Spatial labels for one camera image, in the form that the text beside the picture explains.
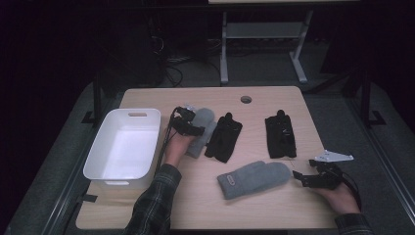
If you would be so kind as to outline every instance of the hand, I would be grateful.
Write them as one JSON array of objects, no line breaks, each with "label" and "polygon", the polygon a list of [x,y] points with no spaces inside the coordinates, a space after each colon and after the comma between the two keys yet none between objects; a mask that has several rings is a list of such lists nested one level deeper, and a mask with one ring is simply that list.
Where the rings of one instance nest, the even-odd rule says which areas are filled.
[{"label": "hand", "polygon": [[178,167],[181,158],[195,138],[196,136],[181,135],[174,128],[171,128],[169,141],[165,149],[164,163]]},{"label": "hand", "polygon": [[323,196],[332,209],[339,214],[360,213],[353,194],[344,183],[341,183],[335,190],[314,188],[313,191]]}]

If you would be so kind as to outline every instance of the gray glove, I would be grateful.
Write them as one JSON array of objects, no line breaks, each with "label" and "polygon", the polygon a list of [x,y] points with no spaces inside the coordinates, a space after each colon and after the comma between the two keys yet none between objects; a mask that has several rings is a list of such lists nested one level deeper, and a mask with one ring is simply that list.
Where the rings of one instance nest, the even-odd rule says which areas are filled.
[{"label": "gray glove", "polygon": [[202,136],[196,137],[195,140],[190,143],[187,148],[186,155],[198,158],[202,152],[203,147],[210,139],[214,129],[216,128],[216,122],[213,121],[214,113],[212,110],[203,108],[196,111],[195,118],[192,121],[194,126],[203,126],[205,128],[204,134]]},{"label": "gray glove", "polygon": [[281,163],[263,161],[247,164],[232,172],[217,176],[226,200],[258,193],[287,183],[291,172]]}]

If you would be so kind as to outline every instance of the black cable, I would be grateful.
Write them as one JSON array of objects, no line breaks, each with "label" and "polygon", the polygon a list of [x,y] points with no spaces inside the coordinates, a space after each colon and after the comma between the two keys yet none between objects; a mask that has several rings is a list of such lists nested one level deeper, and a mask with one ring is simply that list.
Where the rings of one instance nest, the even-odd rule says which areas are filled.
[{"label": "black cable", "polygon": [[217,71],[217,74],[219,74],[219,77],[220,77],[220,70],[219,70],[219,68],[214,63],[212,63],[212,62],[207,62],[207,63],[209,65],[211,65]]},{"label": "black cable", "polygon": [[357,187],[356,181],[354,181],[354,179],[349,174],[344,173],[344,172],[343,174],[346,175],[350,179],[350,181],[353,183],[353,185],[351,185],[350,181],[343,178],[343,183],[350,189],[351,193],[353,194],[354,199],[357,202],[357,206],[359,207],[360,210],[362,210],[362,202],[361,202],[359,188]]},{"label": "black cable", "polygon": [[176,134],[177,134],[177,131],[174,132],[174,134],[171,135],[171,137],[168,139],[168,141],[170,141],[174,137],[174,135],[176,135]]},{"label": "black cable", "polygon": [[121,66],[123,66],[128,71],[130,71],[131,74],[133,74],[136,78],[140,78],[140,76],[129,65],[121,61],[118,57],[116,57],[113,53],[111,53],[110,50],[108,50],[106,47],[101,45],[101,43],[99,43],[93,36],[91,36],[91,38],[95,42],[95,44],[97,44],[101,49],[103,49],[107,53],[108,56],[116,60]]},{"label": "black cable", "polygon": [[160,150],[160,153],[159,153],[159,158],[158,158],[158,161],[157,161],[156,171],[155,171],[154,176],[156,176],[157,172],[160,169],[162,155],[164,154],[165,148],[167,147],[168,141],[170,140],[168,137],[170,136],[171,127],[173,125],[174,114],[176,113],[177,110],[178,110],[178,107],[174,108],[173,112],[170,115],[170,119],[169,119],[168,125],[167,125],[167,131],[165,133],[164,140],[162,141],[162,146],[161,146],[161,150]]},{"label": "black cable", "polygon": [[[240,43],[240,45],[232,44],[232,43],[235,43],[233,41],[235,41],[235,39],[229,40],[229,41],[226,42],[226,47],[227,47],[227,49],[226,49],[226,51],[227,51],[226,56],[228,56],[228,57],[247,57],[249,55],[254,54],[253,49],[250,48],[250,47],[248,47],[248,46],[246,46],[246,43],[244,42],[244,40],[242,40],[242,43]],[[241,51],[240,52],[240,55],[238,55],[238,53],[234,53],[233,54],[231,52],[231,50],[233,48],[236,48],[236,50],[238,52]]]},{"label": "black cable", "polygon": [[180,74],[180,78],[179,78],[179,80],[178,80],[178,81],[175,81],[175,80],[173,79],[173,77],[171,76],[171,74],[170,74],[167,70],[165,70],[165,74],[166,74],[166,76],[167,76],[167,79],[171,82],[171,85],[172,85],[173,87],[182,86],[182,85],[181,85],[181,82],[183,81],[183,72],[182,72],[181,70],[177,69],[177,68],[174,68],[174,67],[165,67],[165,68],[166,68],[166,69],[171,69],[171,70],[174,70],[174,71],[179,72],[179,74]]},{"label": "black cable", "polygon": [[352,75],[354,72],[357,72],[357,70],[359,69],[359,67],[357,65],[352,66],[350,69],[342,72],[341,74],[337,74],[329,79],[327,79],[325,82],[309,89],[309,90],[305,90],[302,91],[302,94],[317,94],[320,91],[325,90],[326,88],[328,88],[329,86],[335,84],[336,82],[347,78],[348,76]]}]

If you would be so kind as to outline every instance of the black glove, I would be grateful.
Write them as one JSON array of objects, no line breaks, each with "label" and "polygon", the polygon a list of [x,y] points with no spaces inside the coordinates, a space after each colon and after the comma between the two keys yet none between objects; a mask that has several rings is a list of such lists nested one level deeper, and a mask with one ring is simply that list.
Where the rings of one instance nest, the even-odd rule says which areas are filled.
[{"label": "black glove", "polygon": [[205,156],[215,157],[226,164],[235,149],[241,129],[242,125],[232,119],[231,113],[227,113],[225,117],[220,117],[207,144]]},{"label": "black glove", "polygon": [[291,119],[279,110],[277,116],[265,119],[266,142],[271,159],[279,159],[285,156],[295,158],[296,139],[294,137]]}]

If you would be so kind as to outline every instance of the flannel shirt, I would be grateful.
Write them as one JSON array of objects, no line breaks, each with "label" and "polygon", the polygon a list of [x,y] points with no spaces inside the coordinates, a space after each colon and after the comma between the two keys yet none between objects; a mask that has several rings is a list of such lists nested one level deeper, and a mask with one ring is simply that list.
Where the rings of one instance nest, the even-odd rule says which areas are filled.
[{"label": "flannel shirt", "polygon": [[[170,164],[163,164],[150,187],[138,198],[132,217],[123,235],[167,235],[173,197],[181,174]],[[366,218],[360,213],[342,214],[336,218],[341,235],[374,234]]]},{"label": "flannel shirt", "polygon": [[373,235],[365,216],[361,213],[346,213],[336,218],[341,235]]},{"label": "flannel shirt", "polygon": [[138,198],[124,235],[164,235],[170,230],[173,197],[181,174],[170,164],[163,164],[150,187]]}]

